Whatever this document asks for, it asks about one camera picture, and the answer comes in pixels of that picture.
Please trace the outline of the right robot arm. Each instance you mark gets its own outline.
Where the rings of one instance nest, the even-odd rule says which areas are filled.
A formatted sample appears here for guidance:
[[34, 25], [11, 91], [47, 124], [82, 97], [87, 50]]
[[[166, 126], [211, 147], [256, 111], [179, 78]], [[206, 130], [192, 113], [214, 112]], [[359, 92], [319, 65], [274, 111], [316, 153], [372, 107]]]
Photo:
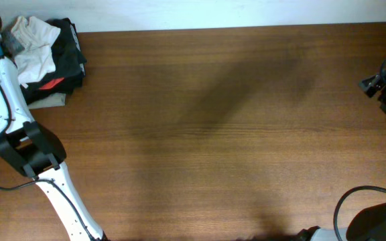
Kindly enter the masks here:
[[[380, 93], [378, 101], [381, 110], [386, 114], [386, 69], [377, 75], [367, 78], [359, 83], [363, 92], [369, 97]], [[354, 187], [348, 190], [338, 200], [334, 209], [332, 225], [333, 229], [327, 230], [319, 226], [302, 230], [293, 240], [386, 240], [386, 202], [361, 210], [350, 222], [347, 228], [338, 226], [340, 209], [348, 196], [360, 191], [376, 191], [386, 194], [386, 188], [372, 185]]]

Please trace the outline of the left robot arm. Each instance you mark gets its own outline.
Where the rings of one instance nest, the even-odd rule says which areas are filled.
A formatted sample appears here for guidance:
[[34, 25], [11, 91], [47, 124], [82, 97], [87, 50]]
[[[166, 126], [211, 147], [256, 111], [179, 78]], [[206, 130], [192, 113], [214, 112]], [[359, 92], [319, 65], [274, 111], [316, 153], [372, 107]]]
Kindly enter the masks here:
[[17, 81], [13, 61], [20, 45], [2, 33], [0, 16], [0, 158], [49, 199], [71, 240], [106, 240], [76, 191], [60, 139], [36, 122]]

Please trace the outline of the white polo shirt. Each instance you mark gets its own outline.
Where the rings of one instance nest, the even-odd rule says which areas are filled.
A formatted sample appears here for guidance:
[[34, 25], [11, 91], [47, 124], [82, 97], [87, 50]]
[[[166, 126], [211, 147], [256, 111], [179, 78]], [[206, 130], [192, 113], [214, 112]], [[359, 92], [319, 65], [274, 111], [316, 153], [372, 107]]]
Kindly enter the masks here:
[[60, 35], [59, 27], [34, 16], [28, 19], [19, 16], [10, 32], [23, 47], [14, 57], [21, 86], [27, 88], [29, 84], [42, 80], [46, 74], [56, 71], [52, 46]]

